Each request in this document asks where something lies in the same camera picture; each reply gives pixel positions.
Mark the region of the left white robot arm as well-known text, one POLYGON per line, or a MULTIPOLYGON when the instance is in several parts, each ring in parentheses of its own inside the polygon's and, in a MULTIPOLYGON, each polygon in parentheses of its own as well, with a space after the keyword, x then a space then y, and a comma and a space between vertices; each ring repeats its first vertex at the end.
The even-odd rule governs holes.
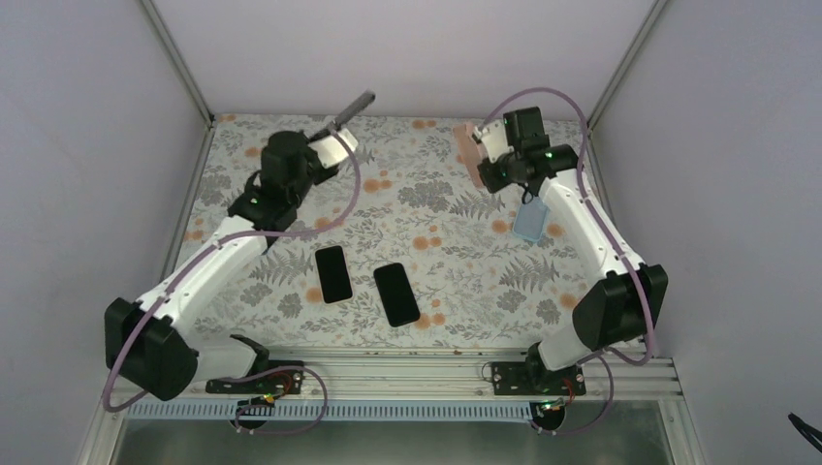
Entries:
POLYGON ((302 131, 272 134, 260 168, 212 237, 153 289, 133 301, 118 298, 107 308, 107 387, 122 377, 160 400, 211 380, 232 379, 247 392, 262 389, 269 381, 268 350, 239 335, 207 342, 196 336, 195 322, 296 221, 309 190, 334 177, 357 147, 346 129, 312 137, 302 131))

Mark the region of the pink phone case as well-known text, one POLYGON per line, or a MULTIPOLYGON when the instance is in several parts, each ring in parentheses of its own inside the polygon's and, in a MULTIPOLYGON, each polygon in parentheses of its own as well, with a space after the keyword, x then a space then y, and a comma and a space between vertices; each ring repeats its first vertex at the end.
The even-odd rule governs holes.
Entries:
POLYGON ((475 125, 471 122, 459 124, 453 128, 458 155, 461 163, 465 166, 472 184, 479 190, 484 190, 478 167, 483 161, 479 145, 473 139, 475 125))

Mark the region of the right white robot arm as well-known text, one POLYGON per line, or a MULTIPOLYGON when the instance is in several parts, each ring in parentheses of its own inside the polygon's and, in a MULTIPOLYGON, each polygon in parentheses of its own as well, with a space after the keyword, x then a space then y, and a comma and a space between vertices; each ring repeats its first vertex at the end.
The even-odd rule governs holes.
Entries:
POLYGON ((548 394, 560 385, 561 369, 615 343, 644 337, 650 345, 669 278, 622 238, 592 194, 577 151, 551 143, 536 107, 508 112, 470 137, 483 157, 478 172, 487 190, 517 185, 540 200, 563 223, 589 281, 571 323, 535 345, 527 386, 548 394))

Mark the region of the light blue phone case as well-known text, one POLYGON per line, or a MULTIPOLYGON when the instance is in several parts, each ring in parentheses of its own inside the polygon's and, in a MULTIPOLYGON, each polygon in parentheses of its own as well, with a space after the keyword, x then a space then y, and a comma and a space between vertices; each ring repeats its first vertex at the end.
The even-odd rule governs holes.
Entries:
POLYGON ((520 205, 515 217, 512 234, 529 242, 539 242, 547 226, 549 209, 539 199, 520 205))

